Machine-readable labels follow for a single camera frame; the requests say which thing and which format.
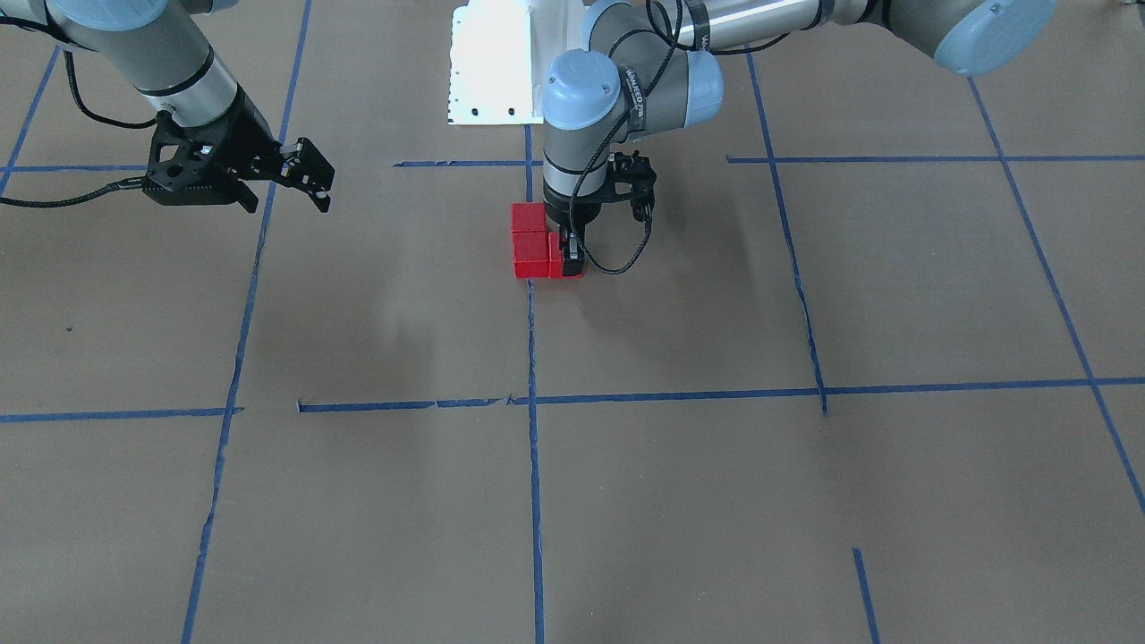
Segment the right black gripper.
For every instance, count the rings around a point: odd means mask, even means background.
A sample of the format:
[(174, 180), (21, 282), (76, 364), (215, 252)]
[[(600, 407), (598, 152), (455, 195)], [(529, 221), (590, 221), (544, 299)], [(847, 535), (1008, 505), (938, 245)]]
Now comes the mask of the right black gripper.
[(214, 121), (183, 127), (169, 110), (157, 113), (142, 193), (164, 207), (240, 204), (256, 211), (246, 180), (270, 181), (282, 165), (282, 186), (305, 194), (323, 215), (331, 209), (335, 168), (306, 136), (282, 146), (246, 91)]

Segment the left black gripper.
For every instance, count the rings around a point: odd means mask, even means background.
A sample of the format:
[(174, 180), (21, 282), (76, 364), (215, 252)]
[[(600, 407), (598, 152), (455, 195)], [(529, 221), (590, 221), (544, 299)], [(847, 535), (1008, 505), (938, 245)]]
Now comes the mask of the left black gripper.
[(581, 248), (581, 236), (585, 235), (589, 223), (600, 215), (605, 204), (606, 189), (598, 188), (589, 195), (572, 195), (556, 191), (556, 188), (543, 184), (543, 204), (548, 220), (556, 225), (561, 235), (561, 276), (581, 276), (584, 273), (585, 256)]

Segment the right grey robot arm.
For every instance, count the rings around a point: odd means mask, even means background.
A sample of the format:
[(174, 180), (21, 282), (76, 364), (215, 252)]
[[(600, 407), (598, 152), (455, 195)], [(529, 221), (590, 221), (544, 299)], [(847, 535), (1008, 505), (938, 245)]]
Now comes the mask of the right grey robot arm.
[(258, 209), (250, 181), (271, 181), (330, 209), (335, 168), (306, 138), (273, 135), (195, 22), (226, 1), (3, 1), (3, 24), (53, 38), (73, 71), (76, 50), (106, 57), (153, 110), (147, 172), (104, 187), (139, 189), (165, 207)]

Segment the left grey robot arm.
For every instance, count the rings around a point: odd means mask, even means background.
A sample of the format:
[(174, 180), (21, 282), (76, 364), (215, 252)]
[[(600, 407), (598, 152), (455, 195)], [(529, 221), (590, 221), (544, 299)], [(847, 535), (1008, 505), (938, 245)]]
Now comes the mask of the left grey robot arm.
[(1047, 28), (1055, 1), (597, 1), (585, 45), (556, 55), (540, 85), (543, 204), (548, 274), (583, 274), (586, 228), (626, 201), (653, 228), (656, 175), (613, 146), (711, 121), (724, 99), (722, 56), (765, 50), (829, 23), (874, 24), (937, 65), (981, 76), (1010, 62)]

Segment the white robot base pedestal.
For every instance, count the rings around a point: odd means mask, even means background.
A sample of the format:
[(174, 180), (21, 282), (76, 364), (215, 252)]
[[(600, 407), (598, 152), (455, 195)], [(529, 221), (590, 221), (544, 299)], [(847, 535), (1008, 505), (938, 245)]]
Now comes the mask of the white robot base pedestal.
[(581, 1), (469, 1), (451, 18), (447, 121), (458, 126), (543, 123), (548, 65), (583, 47)]

